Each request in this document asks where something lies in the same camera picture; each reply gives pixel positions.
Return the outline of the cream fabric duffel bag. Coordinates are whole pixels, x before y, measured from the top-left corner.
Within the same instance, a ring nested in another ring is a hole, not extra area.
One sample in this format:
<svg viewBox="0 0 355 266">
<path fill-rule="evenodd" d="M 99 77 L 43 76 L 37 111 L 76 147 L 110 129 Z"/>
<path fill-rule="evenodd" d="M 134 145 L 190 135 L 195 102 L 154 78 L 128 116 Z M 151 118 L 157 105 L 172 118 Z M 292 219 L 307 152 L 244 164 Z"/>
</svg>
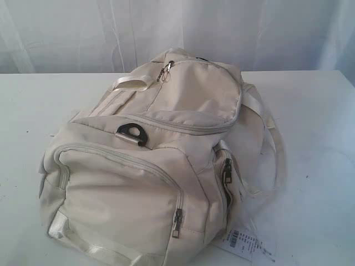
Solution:
<svg viewBox="0 0 355 266">
<path fill-rule="evenodd" d="M 145 146 L 115 136 L 135 123 Z M 41 161 L 47 236 L 109 265 L 185 265 L 287 173 L 282 136 L 234 65 L 169 49 L 68 121 Z"/>
</svg>

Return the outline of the white paper label tag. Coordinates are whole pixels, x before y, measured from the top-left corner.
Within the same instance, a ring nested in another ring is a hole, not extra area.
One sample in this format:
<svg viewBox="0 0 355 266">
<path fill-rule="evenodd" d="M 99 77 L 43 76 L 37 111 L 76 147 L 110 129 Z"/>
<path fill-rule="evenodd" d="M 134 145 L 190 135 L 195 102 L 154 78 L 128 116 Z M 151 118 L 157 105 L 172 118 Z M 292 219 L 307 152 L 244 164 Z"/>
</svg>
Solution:
<svg viewBox="0 0 355 266">
<path fill-rule="evenodd" d="M 262 233 L 254 234 L 244 227 L 232 228 L 226 236 L 213 240 L 212 244 L 252 265 L 276 265 L 275 241 Z"/>
</svg>

